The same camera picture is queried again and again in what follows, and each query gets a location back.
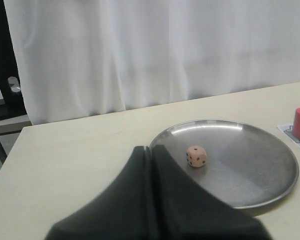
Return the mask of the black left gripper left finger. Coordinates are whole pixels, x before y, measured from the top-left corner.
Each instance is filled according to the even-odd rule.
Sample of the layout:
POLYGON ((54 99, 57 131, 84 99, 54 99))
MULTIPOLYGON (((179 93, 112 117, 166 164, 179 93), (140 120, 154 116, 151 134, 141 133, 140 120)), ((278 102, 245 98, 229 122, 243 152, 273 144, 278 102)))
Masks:
POLYGON ((55 223, 47 240, 155 240, 157 216, 149 148, 136 146, 122 171, 95 199, 55 223))

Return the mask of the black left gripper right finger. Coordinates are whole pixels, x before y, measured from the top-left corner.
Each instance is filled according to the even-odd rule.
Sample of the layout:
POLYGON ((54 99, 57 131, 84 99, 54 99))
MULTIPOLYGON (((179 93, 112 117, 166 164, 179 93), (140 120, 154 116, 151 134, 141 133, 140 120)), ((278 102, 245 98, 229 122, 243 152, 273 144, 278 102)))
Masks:
POLYGON ((158 226, 165 240, 270 240, 257 219, 214 197, 192 180, 163 145, 151 151, 158 226))

